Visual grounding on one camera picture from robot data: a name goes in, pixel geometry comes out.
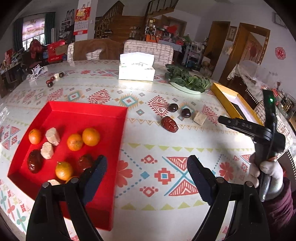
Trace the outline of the white gloved right hand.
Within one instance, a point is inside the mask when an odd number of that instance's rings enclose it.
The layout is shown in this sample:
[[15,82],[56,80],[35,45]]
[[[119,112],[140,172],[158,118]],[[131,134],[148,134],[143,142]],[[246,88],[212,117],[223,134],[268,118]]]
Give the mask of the white gloved right hand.
[[265,196],[265,201],[272,200],[280,195],[283,190],[283,169],[275,157],[269,159],[268,161],[263,161],[258,166],[255,165],[255,153],[253,153],[250,158],[250,168],[247,180],[252,182],[255,188],[260,185],[259,175],[260,172],[268,175],[270,180],[270,185],[268,192]]

